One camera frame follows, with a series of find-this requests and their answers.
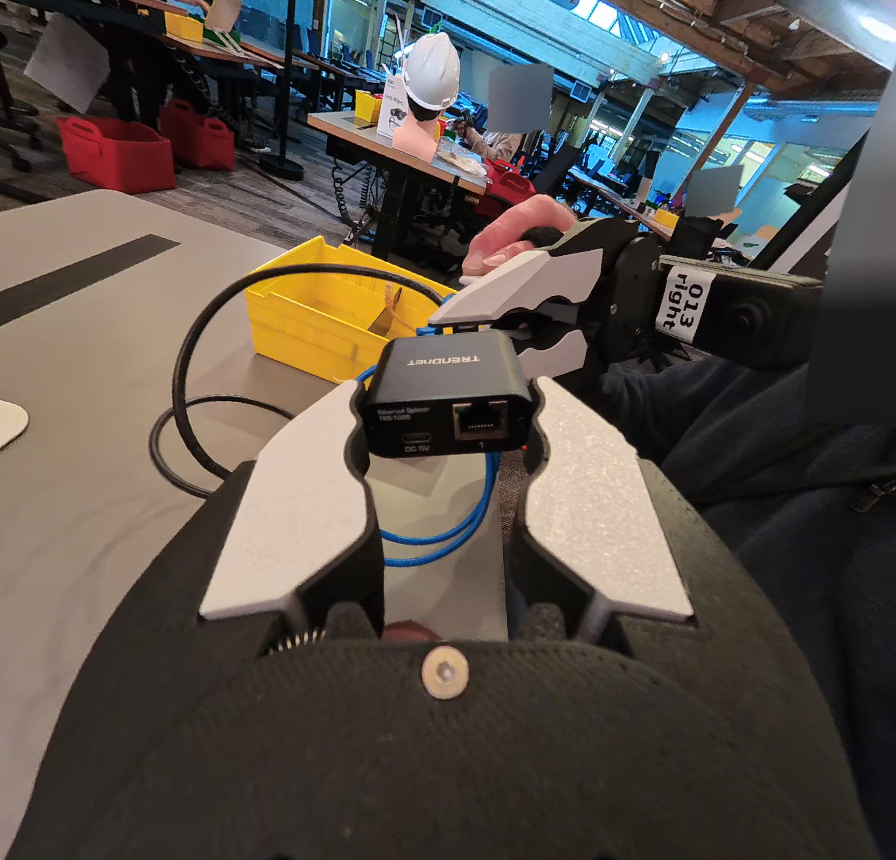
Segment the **person's right hand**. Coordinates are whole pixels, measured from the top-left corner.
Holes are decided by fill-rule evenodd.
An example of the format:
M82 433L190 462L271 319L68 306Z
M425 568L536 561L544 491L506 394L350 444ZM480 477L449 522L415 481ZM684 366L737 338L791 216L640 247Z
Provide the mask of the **person's right hand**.
M572 209L545 194L510 207L469 242L461 283L472 283L523 252L551 246L577 222Z

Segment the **black ethernet splitter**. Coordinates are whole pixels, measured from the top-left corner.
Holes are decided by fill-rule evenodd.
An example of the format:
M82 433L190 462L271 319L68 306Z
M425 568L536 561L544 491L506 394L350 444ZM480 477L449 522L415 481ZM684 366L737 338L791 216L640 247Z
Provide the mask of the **black ethernet splitter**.
M521 450L534 411L510 338L490 329L394 339L360 405L367 450L392 460Z

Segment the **pink mannequin head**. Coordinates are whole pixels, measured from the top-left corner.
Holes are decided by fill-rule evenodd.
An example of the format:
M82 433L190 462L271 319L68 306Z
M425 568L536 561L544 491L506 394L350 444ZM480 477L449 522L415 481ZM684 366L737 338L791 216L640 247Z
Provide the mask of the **pink mannequin head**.
M415 160L431 163L441 140L442 111L407 97L407 114L392 132L392 148Z

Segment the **wooden top desk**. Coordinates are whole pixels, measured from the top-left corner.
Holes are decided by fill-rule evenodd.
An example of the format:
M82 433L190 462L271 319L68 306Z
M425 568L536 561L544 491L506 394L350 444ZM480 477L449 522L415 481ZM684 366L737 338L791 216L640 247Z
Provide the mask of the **wooden top desk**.
M441 182L455 183L468 193L481 196L487 192L484 175L467 173L439 157L426 162L393 149L391 141L376 132L374 127L357 126L351 112L311 113L307 125L329 138L348 144L359 157L373 157L375 164L382 169L404 167L421 177L425 175Z

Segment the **dark tape strip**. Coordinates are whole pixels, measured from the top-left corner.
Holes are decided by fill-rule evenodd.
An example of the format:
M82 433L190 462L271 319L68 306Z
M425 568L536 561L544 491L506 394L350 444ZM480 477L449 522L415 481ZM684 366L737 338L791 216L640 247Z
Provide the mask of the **dark tape strip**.
M180 242L169 238L145 235L8 287L1 292L1 326L36 313L180 245Z

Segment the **white hard hat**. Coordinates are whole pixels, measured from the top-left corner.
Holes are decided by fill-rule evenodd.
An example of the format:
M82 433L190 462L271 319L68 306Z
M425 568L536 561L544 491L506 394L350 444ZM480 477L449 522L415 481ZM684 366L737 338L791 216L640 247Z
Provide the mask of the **white hard hat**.
M460 90L461 63L451 38L444 32L420 37L402 69L408 100L421 110L441 114Z

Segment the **person's dark jacket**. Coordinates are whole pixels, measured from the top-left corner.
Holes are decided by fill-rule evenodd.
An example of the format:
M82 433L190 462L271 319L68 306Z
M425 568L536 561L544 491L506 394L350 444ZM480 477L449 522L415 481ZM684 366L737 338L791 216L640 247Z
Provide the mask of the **person's dark jacket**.
M813 433L757 462L697 482L668 479L790 627L855 767L890 775L894 428L809 423Z

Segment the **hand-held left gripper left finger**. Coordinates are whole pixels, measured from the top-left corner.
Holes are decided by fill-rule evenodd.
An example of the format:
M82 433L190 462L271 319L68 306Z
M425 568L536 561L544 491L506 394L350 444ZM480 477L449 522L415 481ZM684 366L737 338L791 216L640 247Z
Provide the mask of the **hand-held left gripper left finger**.
M199 616L325 622L356 603L385 620L385 556L360 417L364 384L336 387L258 454Z

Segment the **black pole stand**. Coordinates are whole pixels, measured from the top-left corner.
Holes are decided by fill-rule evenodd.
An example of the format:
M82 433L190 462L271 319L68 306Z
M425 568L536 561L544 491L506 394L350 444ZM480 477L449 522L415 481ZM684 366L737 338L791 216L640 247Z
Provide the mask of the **black pole stand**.
M269 154L259 159L259 166L264 174L285 182L302 182L305 177L303 166L287 155L296 4L297 0L287 0L284 29L284 61L280 71L280 93L277 108L276 134L279 138L279 147L276 154Z

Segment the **red fabric bag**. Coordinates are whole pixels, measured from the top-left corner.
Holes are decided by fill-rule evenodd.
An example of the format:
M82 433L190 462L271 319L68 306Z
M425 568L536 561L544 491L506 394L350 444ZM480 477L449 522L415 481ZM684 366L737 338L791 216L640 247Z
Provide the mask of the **red fabric bag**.
M537 192L532 181L519 168L505 160L483 160L486 170L486 192L476 204L476 215L487 223L501 216L510 207L524 203Z

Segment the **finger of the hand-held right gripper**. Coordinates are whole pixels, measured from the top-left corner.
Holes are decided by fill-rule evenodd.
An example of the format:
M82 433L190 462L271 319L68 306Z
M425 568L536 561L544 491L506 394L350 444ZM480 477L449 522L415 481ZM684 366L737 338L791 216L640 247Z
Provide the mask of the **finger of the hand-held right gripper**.
M500 331L511 340L528 380L573 373L585 363L588 343L573 322L552 315L504 315Z
M561 255L547 249L523 252L447 299L429 326L492 324L513 311L536 311L555 300L579 305L596 286L603 257L602 248Z

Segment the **person's right forearm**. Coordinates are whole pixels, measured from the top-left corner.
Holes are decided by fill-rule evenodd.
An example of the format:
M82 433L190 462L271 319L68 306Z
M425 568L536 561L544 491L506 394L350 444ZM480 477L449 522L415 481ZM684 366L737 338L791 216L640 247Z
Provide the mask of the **person's right forearm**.
M804 416L805 365L760 372L718 358L661 373L613 365L588 405L671 480L701 481L790 448Z

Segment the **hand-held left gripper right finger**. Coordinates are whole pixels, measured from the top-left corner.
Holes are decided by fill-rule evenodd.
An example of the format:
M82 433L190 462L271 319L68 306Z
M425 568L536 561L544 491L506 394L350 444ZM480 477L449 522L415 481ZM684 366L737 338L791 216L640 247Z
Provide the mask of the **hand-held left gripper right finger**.
M600 640L619 615L689 623L692 601L636 452L555 380L532 389L510 556L527 606L556 607L574 640Z

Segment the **white paper sheet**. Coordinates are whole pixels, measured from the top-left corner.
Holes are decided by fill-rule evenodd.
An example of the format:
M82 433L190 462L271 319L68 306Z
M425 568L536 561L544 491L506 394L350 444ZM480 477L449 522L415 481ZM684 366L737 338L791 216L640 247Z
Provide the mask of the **white paper sheet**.
M110 74L106 48L63 14L48 15L24 75L78 115L86 114Z

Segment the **white product box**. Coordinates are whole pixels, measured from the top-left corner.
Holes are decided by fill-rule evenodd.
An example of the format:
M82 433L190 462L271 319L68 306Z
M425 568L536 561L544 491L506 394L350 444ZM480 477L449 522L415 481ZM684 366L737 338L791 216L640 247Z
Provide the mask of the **white product box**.
M377 119L377 135L391 144L395 131L405 123L408 115L409 96L404 73L400 70L386 79Z

